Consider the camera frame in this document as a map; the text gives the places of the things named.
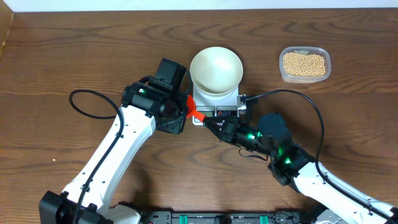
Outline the red plastic measuring scoop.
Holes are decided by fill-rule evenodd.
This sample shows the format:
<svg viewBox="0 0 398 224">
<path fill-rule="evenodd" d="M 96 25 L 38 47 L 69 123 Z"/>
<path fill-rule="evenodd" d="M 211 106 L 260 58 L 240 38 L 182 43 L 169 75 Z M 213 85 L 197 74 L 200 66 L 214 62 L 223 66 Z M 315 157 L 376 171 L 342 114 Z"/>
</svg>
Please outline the red plastic measuring scoop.
<svg viewBox="0 0 398 224">
<path fill-rule="evenodd" d="M 194 117 L 198 119 L 200 122 L 203 122 L 206 116 L 203 113 L 197 111 L 197 106 L 192 95 L 188 95 L 186 106 L 188 108 L 186 118 Z"/>
</svg>

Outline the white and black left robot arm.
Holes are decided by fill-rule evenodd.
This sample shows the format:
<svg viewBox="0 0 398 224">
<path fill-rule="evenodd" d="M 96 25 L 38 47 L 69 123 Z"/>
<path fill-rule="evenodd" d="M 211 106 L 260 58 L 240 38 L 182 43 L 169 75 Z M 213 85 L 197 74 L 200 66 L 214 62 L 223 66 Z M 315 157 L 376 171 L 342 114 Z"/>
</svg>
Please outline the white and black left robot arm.
<svg viewBox="0 0 398 224">
<path fill-rule="evenodd" d="M 180 134 L 188 112 L 180 87 L 188 70 L 162 59 L 154 76 L 127 86 L 113 124 L 81 172 L 56 194 L 39 203 L 41 223 L 139 223 L 141 214 L 127 206 L 110 207 L 114 192 L 146 140 L 159 130 Z"/>
</svg>

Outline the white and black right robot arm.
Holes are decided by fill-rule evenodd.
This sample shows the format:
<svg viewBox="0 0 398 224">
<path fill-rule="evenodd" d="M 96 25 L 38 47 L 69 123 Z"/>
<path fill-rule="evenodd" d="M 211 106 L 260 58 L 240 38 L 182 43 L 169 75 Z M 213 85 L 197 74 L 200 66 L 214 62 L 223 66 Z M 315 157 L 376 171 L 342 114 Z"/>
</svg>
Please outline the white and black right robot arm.
<svg viewBox="0 0 398 224">
<path fill-rule="evenodd" d="M 203 124 L 220 141 L 267 156 L 274 178 L 338 215 L 347 223 L 397 223 L 397 207 L 350 186 L 292 140 L 284 119 L 264 115 L 252 128 L 237 116 L 206 117 Z"/>
</svg>

